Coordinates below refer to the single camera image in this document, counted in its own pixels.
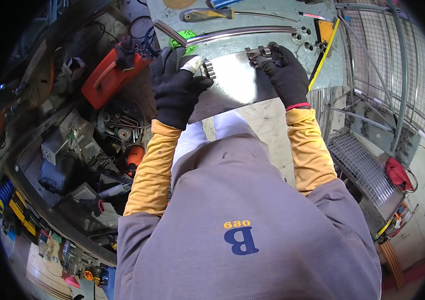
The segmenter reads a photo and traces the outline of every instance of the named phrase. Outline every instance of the person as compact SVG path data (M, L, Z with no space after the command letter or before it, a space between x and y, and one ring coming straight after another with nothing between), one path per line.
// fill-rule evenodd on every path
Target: person
M215 116L213 142L186 125L213 82L177 71L184 49L163 50L153 136L118 223L116 300L380 298L379 259L321 138L305 70L287 48L271 51L258 65L285 106L296 189L236 112Z

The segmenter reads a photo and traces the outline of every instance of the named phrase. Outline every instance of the yellow sleeve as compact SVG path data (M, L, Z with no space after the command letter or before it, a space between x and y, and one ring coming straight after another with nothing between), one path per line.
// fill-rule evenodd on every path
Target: yellow sleeve
M334 165L316 121L316 111L292 109L286 112L289 126L296 189L307 196L317 186L337 178Z
M134 176L124 216L146 212L162 216L167 206L174 150L181 130L152 120L152 139Z

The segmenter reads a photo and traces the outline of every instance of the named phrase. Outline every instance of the yellow screwdriver handle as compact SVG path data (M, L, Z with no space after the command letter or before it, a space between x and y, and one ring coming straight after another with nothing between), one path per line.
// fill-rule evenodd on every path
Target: yellow screwdriver handle
M196 8L185 10L179 14L181 21L186 23L202 22L213 19L234 19L234 10L232 8L217 10L213 8Z

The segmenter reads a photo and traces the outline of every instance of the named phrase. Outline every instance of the white pants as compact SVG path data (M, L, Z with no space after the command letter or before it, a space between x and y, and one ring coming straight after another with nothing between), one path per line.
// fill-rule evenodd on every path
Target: white pants
M214 127L216 129L216 140L242 133L248 133L257 137L249 123L237 111L226 111L214 116ZM178 159L184 154L194 151L209 141L202 129L202 122L187 124L185 131L181 133L174 152L173 167Z

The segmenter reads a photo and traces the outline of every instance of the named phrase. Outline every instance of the white tape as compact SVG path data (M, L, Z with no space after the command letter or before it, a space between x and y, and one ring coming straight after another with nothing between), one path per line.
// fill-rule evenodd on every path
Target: white tape
M422 131L422 130L419 129L417 131L417 134L420 135L423 139L425 139L425 133L424 133L424 131Z
M192 74L196 74L196 72L199 70L201 65L204 63L204 58L200 56L195 56L191 58L183 67L180 69L185 69L191 72Z
M381 100L374 98L374 103L377 103L378 106L381 106L384 104L384 102L382 102Z

